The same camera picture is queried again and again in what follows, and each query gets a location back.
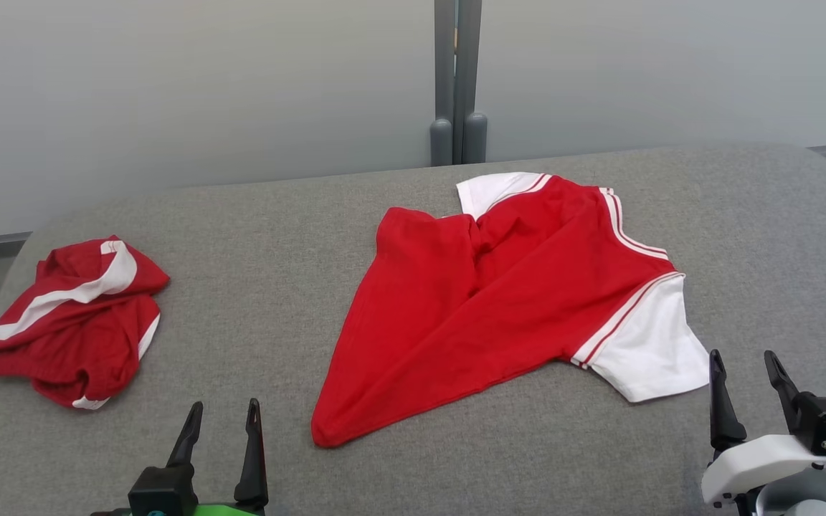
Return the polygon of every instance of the folded clothing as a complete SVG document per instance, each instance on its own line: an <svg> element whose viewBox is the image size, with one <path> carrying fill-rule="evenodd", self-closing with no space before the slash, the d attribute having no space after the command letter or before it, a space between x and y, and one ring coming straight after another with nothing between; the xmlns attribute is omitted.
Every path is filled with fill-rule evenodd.
<svg viewBox="0 0 826 516"><path fill-rule="evenodd" d="M111 236L50 252L0 317L0 376L26 376L43 396L97 409L128 385L158 327L158 265Z"/></svg>
<svg viewBox="0 0 826 516"><path fill-rule="evenodd" d="M311 419L351 439L567 360L631 402L708 382L684 274L623 232L609 188L542 173L458 185L463 213L392 208Z"/></svg>

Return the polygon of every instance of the gray table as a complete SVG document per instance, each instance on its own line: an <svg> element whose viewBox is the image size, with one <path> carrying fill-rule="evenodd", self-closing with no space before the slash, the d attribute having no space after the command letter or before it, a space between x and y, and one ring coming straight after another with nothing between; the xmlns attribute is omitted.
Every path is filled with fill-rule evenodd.
<svg viewBox="0 0 826 516"><path fill-rule="evenodd" d="M826 161L808 150L724 144L177 190L55 220L14 262L0 314L50 249L112 233L171 284L141 372L100 411L0 378L0 514L125 505L197 399L196 492L230 500L250 396L262 403L269 516L730 514L699 499L705 389L630 405L566 363L340 449L312 444L311 411L384 210L457 213L456 182L517 170L616 189L626 232L688 274L689 324L723 353L751 436L784 432L764 349L826 394Z"/></svg>

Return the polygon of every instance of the gray wall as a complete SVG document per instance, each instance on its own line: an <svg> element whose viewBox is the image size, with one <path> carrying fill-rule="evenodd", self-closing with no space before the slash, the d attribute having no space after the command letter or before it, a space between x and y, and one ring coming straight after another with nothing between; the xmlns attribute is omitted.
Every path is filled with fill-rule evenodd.
<svg viewBox="0 0 826 516"><path fill-rule="evenodd" d="M0 0L0 234L175 186L427 166L430 0Z"/></svg>
<svg viewBox="0 0 826 516"><path fill-rule="evenodd" d="M826 145L826 2L488 0L476 109L489 161Z"/></svg>

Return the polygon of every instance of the gray vertical pole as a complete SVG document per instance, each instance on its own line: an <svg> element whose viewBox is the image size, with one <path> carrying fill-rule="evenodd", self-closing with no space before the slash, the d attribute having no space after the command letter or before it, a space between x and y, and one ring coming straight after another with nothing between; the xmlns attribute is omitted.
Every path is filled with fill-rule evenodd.
<svg viewBox="0 0 826 516"><path fill-rule="evenodd" d="M455 163L486 159L486 116L473 112L480 46L482 0L459 0L458 61L455 70Z"/></svg>
<svg viewBox="0 0 826 516"><path fill-rule="evenodd" d="M435 0L435 121L429 127L432 166L452 164L455 120L455 0Z"/></svg>

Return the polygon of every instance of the white sleeve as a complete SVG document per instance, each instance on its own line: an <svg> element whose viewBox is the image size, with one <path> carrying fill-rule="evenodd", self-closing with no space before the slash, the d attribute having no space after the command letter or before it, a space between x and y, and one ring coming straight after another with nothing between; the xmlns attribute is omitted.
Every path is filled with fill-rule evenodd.
<svg viewBox="0 0 826 516"><path fill-rule="evenodd" d="M587 361L630 402L709 383L708 354L685 316L684 274L669 274L649 287Z"/></svg>
<svg viewBox="0 0 826 516"><path fill-rule="evenodd" d="M540 190L550 176L547 173L508 172L491 173L458 183L461 212L479 219L495 203L518 194Z"/></svg>

